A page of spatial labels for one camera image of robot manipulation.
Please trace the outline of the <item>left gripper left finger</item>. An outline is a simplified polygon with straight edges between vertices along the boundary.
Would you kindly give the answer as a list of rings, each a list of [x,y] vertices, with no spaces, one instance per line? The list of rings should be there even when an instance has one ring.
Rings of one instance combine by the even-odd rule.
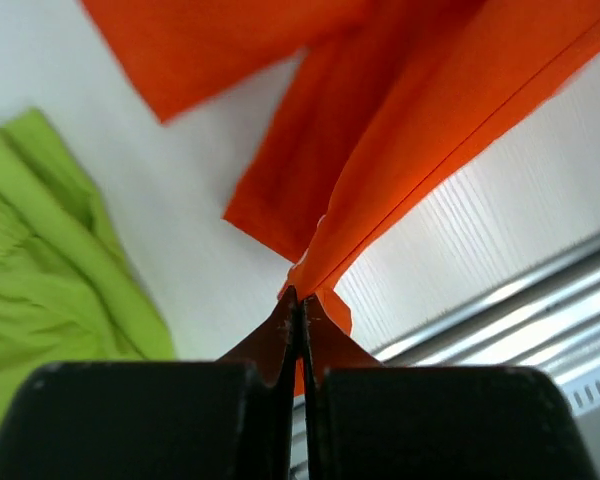
[[[0,425],[0,479],[285,479],[297,294],[214,362],[54,362]]]

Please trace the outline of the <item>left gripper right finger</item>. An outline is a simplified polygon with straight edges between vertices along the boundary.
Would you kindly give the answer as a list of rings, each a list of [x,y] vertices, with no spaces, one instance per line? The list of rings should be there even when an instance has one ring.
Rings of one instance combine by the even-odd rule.
[[[562,393],[529,367],[388,367],[302,304],[313,479],[594,479]]]

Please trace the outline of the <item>lime green shorts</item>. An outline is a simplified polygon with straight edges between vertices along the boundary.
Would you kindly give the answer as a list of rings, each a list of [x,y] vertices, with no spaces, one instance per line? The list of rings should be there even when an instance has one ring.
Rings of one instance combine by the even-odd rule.
[[[41,365],[174,358],[101,194],[52,124],[34,108],[1,124],[0,423]]]

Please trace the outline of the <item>orange shorts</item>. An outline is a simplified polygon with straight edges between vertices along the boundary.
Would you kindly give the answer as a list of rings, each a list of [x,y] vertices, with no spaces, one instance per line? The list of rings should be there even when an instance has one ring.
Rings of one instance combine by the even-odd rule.
[[[372,351],[600,233],[600,1],[88,1],[164,125],[181,356],[277,290]]]

